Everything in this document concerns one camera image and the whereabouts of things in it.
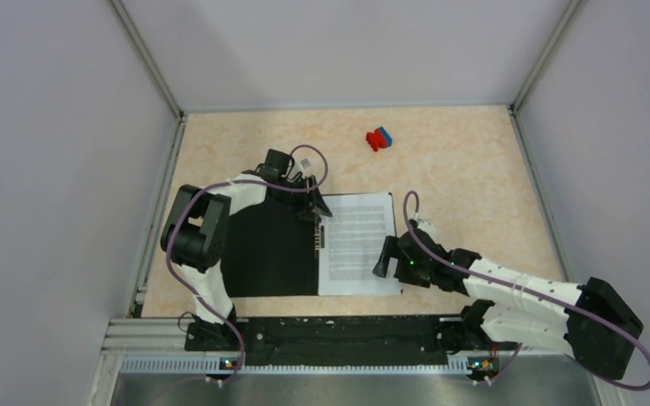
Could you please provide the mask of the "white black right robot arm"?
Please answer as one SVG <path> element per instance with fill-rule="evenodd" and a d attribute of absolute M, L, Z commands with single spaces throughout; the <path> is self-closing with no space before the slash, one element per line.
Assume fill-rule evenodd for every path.
<path fill-rule="evenodd" d="M 471 298 L 453 348 L 520 343 L 569 356 L 602 378 L 624 377 L 643 324 L 609 283 L 595 277 L 563 283 L 517 272 L 474 251 L 446 250 L 424 221 L 409 224 L 408 233 L 385 238 L 372 272 Z"/>

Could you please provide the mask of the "teal and black file folder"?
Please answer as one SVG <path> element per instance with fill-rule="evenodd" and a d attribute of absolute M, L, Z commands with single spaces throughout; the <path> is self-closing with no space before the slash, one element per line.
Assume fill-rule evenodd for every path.
<path fill-rule="evenodd" d="M 299 220 L 285 205 L 274 202 L 231 217 L 221 265 L 228 295 L 319 296 L 314 222 Z"/>

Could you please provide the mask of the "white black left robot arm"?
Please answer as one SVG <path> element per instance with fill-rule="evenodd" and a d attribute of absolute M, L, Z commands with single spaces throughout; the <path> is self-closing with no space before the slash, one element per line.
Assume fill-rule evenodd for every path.
<path fill-rule="evenodd" d="M 177 189 L 160 247 L 168 272 L 192 294 L 196 322 L 206 327 L 213 347 L 230 348 L 238 336 L 221 270 L 230 218 L 268 201 L 291 206 L 305 217 L 331 216 L 319 190 L 329 175 L 329 165 L 323 168 L 321 177 L 308 175 L 292 153 L 269 150 L 265 162 L 234 178 Z"/>

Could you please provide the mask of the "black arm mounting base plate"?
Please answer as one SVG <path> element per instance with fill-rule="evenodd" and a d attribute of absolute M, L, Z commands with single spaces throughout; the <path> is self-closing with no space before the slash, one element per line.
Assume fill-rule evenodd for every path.
<path fill-rule="evenodd" d="M 247 366 L 442 365 L 464 351 L 513 350 L 494 343 L 459 317 L 371 315 L 239 318 L 221 332 L 192 321 L 184 328 L 190 352 L 245 351 Z"/>

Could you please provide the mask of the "silver folder binder clip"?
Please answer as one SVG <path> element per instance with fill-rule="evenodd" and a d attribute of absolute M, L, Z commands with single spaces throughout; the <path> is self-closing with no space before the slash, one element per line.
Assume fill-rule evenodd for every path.
<path fill-rule="evenodd" d="M 313 243 L 314 257 L 318 259 L 325 246 L 325 225 L 319 215 L 315 215 Z"/>

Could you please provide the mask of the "white printed paper stack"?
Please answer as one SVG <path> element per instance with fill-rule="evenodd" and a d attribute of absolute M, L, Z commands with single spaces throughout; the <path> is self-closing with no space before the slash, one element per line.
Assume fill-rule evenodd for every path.
<path fill-rule="evenodd" d="M 322 218 L 318 254 L 319 296 L 395 296 L 402 284 L 373 270 L 387 237 L 396 234 L 394 200 L 389 192 L 326 195 L 332 212 Z"/>

